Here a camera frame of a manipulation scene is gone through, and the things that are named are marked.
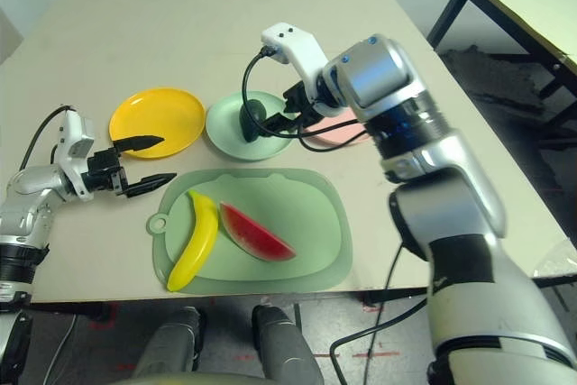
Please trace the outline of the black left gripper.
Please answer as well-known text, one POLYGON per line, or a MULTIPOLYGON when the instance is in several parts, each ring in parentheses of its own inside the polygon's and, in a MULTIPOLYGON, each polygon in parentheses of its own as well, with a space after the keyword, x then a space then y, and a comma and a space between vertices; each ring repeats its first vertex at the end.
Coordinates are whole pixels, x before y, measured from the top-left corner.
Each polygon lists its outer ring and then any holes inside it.
POLYGON ((83 182, 89 192, 107 190, 116 195, 124 193, 127 197, 136 197, 160 188, 172 181, 176 173, 160 173, 142 178, 139 182, 126 187, 124 168, 120 164, 120 153, 142 151, 163 142, 155 135, 137 135, 113 140, 114 148, 95 152, 87 158, 87 171, 83 173, 83 182))

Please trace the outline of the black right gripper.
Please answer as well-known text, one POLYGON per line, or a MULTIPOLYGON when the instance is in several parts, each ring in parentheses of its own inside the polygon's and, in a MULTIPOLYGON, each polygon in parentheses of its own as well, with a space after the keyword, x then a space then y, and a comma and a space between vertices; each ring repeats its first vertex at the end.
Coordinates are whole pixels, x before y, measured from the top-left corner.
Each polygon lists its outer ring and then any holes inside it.
POLYGON ((308 128, 318 124, 324 118, 308 101, 302 81, 285 91, 283 98, 285 100, 283 114, 276 113, 262 122, 262 126, 270 132, 294 133, 298 127, 308 128))

